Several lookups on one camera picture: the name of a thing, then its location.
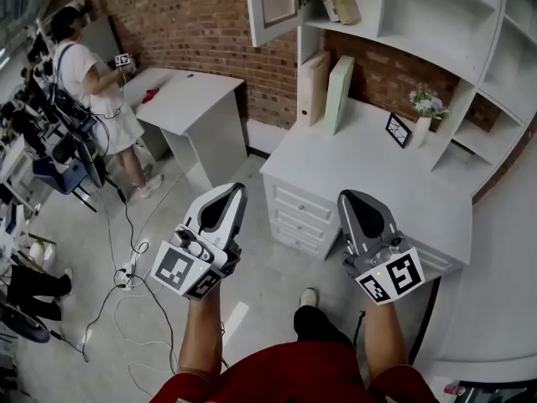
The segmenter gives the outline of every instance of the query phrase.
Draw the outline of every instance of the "blue chair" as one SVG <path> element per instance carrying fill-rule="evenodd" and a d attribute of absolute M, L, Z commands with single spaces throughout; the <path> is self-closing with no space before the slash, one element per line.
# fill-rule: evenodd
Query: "blue chair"
<path fill-rule="evenodd" d="M 93 212 L 97 212 L 95 207 L 87 203 L 80 194 L 76 192 L 76 189 L 78 188 L 84 192 L 84 194 L 89 196 L 87 191 L 81 187 L 82 181 L 87 177 L 87 172 L 84 165 L 78 159 L 73 160 L 69 167 L 64 172 L 60 173 L 56 169 L 52 158 L 43 157 L 34 160 L 33 170 L 35 177 L 41 179 L 48 186 L 51 186 L 64 195 L 72 193 Z"/>

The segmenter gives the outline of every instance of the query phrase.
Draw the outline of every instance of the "red object on desk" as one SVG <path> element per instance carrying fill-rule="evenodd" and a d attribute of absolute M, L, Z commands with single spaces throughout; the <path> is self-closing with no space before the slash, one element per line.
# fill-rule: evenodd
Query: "red object on desk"
<path fill-rule="evenodd" d="M 142 100 L 142 104 L 150 102 L 153 100 L 153 97 L 157 95 L 157 92 L 159 92 L 159 88 L 154 88 L 153 90 L 148 90 L 147 94 Z"/>

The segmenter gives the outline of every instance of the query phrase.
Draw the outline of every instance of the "black photo frame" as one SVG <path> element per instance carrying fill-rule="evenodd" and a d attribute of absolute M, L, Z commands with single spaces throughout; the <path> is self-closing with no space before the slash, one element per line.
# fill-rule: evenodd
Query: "black photo frame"
<path fill-rule="evenodd" d="M 389 114 L 386 131 L 394 138 L 397 144 L 404 148 L 410 140 L 412 132 L 404 125 L 403 121 L 395 116 L 394 113 Z"/>

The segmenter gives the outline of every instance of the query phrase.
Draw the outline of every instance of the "red shirt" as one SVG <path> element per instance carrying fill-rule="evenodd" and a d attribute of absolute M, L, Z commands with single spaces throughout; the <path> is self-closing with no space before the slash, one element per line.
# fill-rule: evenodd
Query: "red shirt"
<path fill-rule="evenodd" d="M 381 373 L 363 387 L 356 356 L 340 343 L 285 343 L 250 355 L 212 382 L 203 374 L 180 372 L 152 403 L 201 402 L 437 402 L 421 375 L 410 366 Z"/>

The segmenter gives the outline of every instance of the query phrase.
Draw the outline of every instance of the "light green folder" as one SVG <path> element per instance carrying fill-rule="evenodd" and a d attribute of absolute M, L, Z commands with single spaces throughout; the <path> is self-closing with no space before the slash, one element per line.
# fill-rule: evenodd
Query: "light green folder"
<path fill-rule="evenodd" d="M 353 68 L 354 59 L 344 55 L 330 72 L 324 124 L 325 133 L 331 136 L 336 134 L 342 114 L 345 111 Z"/>

